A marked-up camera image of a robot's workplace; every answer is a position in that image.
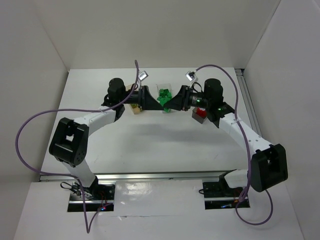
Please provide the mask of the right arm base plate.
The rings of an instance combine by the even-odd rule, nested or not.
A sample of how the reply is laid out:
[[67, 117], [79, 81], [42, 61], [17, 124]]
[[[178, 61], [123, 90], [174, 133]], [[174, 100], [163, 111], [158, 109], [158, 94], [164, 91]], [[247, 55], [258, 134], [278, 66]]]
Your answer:
[[225, 176], [232, 170], [221, 174], [217, 181], [205, 181], [202, 188], [198, 190], [204, 197], [204, 207], [206, 210], [235, 209], [239, 202], [239, 196], [243, 187], [230, 187]]

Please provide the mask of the red lego brick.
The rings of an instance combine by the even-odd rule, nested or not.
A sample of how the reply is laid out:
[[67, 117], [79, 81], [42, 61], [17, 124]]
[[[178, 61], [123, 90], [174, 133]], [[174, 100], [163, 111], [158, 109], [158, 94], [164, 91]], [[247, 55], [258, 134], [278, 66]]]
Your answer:
[[200, 108], [200, 107], [196, 108], [196, 114], [202, 118], [205, 118], [207, 116], [206, 110], [204, 108]]

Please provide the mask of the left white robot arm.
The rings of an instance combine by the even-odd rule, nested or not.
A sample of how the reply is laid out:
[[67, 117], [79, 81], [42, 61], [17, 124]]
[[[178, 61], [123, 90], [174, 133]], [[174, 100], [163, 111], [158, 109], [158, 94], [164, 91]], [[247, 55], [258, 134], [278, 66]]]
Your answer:
[[141, 86], [138, 91], [134, 86], [126, 90], [122, 79], [113, 78], [109, 82], [107, 95], [101, 105], [111, 110], [89, 113], [76, 119], [62, 118], [58, 122], [49, 146], [49, 153], [61, 162], [71, 175], [76, 176], [77, 182], [82, 184], [84, 191], [94, 198], [100, 197], [105, 190], [85, 160], [89, 137], [121, 118], [125, 111], [121, 101], [125, 104], [137, 104], [142, 110], [162, 111], [164, 109], [151, 96], [148, 86]]

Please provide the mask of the green red lego stack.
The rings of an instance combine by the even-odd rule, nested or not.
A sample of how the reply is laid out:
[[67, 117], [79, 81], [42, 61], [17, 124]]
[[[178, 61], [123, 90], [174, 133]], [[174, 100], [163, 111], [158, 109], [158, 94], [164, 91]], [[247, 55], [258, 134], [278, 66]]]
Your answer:
[[159, 97], [157, 98], [157, 101], [158, 101], [158, 102], [160, 103], [160, 105], [162, 106], [164, 113], [169, 113], [169, 112], [170, 112], [170, 109], [169, 109], [169, 108], [164, 107], [165, 103], [168, 102], [169, 100], [170, 100], [170, 98], [168, 98], [168, 97], [159, 96]]

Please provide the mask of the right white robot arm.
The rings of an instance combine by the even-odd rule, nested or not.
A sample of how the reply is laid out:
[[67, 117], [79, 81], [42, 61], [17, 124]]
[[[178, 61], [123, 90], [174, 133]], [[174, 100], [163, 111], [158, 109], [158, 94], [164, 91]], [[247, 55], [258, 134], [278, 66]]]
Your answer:
[[246, 152], [249, 158], [247, 175], [255, 191], [260, 193], [286, 181], [289, 174], [285, 148], [263, 139], [236, 116], [235, 109], [224, 101], [223, 91], [221, 82], [215, 78], [207, 79], [201, 92], [183, 85], [164, 107], [176, 111], [187, 111], [191, 107], [205, 109], [207, 119]]

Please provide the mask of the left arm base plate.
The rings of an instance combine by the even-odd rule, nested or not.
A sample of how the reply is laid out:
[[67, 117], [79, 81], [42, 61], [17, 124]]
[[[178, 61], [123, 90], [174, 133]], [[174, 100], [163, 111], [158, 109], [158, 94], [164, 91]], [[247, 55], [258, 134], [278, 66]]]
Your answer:
[[[70, 192], [67, 212], [80, 213], [83, 212], [83, 195], [80, 185], [77, 182], [68, 183], [63, 181], [60, 187]], [[96, 212], [101, 208], [101, 212], [114, 211], [115, 184], [102, 184], [96, 193], [84, 192], [85, 207], [87, 212]]]

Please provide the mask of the dark green lego cube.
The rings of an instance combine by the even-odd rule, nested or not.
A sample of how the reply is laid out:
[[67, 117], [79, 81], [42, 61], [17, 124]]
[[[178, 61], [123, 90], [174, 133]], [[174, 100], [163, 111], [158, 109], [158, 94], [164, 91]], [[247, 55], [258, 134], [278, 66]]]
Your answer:
[[159, 97], [167, 97], [167, 98], [172, 98], [172, 92], [168, 88], [160, 88], [159, 89]]

